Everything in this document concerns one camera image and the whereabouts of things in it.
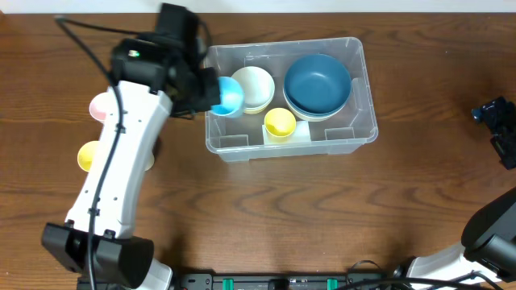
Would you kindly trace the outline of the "light blue cup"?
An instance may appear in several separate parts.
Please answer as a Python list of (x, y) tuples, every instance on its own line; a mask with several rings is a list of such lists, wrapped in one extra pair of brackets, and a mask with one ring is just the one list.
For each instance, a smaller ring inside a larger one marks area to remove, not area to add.
[(238, 118), (243, 114), (244, 92), (237, 80), (219, 77), (220, 103), (211, 106), (210, 112), (225, 118)]

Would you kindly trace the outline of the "pink cup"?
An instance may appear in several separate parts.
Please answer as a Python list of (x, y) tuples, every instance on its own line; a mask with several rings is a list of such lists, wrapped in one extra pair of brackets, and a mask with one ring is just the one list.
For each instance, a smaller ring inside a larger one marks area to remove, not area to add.
[(89, 114), (98, 122), (104, 123), (109, 105), (109, 96), (108, 93), (100, 93), (89, 104)]

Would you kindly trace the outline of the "white bowl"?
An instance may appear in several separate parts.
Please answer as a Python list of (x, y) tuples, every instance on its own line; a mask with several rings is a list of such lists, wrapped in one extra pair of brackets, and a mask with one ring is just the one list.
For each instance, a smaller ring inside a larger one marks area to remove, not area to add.
[(275, 83), (273, 77), (256, 66), (240, 68), (231, 76), (243, 89), (244, 111), (251, 112), (265, 108), (273, 99)]

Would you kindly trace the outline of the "yellow bowl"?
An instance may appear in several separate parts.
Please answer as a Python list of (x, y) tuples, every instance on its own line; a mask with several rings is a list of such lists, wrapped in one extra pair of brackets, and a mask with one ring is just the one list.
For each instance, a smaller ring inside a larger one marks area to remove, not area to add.
[(267, 108), (267, 106), (268, 106), (268, 103), (263, 104), (262, 106), (256, 106), (256, 107), (245, 106), (244, 113), (245, 114), (258, 114), (261, 111), (265, 110)]

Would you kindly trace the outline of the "pale mint cup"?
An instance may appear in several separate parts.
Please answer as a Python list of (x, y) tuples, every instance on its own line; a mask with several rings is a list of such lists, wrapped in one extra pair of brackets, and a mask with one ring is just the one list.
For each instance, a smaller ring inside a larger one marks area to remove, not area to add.
[(146, 167), (145, 167), (145, 171), (148, 171), (152, 168), (152, 166), (154, 165), (155, 163), (155, 156), (153, 155), (153, 153), (151, 152), (149, 154), (149, 157), (148, 157), (148, 161), (146, 163)]

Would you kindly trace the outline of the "yellow cup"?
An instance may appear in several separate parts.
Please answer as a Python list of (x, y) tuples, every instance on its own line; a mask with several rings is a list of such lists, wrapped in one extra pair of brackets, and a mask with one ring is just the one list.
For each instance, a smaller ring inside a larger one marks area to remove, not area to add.
[(264, 128), (273, 142), (286, 141), (296, 130), (297, 121), (290, 110), (284, 108), (271, 109), (264, 116)]
[(85, 143), (77, 153), (77, 164), (81, 170), (89, 172), (98, 149), (98, 141)]

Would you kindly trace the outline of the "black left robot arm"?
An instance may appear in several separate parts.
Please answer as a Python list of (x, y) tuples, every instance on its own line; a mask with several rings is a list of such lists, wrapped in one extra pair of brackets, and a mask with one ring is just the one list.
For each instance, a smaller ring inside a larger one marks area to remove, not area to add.
[(170, 118), (190, 119), (219, 104), (217, 73), (205, 68), (211, 37), (183, 6), (165, 3), (152, 31), (125, 31), (113, 48), (110, 103), (85, 183), (63, 225), (44, 227), (44, 248), (79, 273), (80, 289), (170, 289), (172, 269), (154, 258), (154, 244), (135, 236), (145, 168)]

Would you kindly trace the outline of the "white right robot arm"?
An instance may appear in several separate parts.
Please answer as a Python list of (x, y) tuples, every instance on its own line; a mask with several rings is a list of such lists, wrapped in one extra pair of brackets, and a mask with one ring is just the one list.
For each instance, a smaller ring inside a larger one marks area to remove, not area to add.
[[(491, 133), (490, 142), (507, 170), (515, 169), (515, 104), (498, 97), (472, 110)], [(478, 284), (515, 281), (515, 190), (491, 201), (468, 221), (457, 244), (400, 266), (395, 277)]]

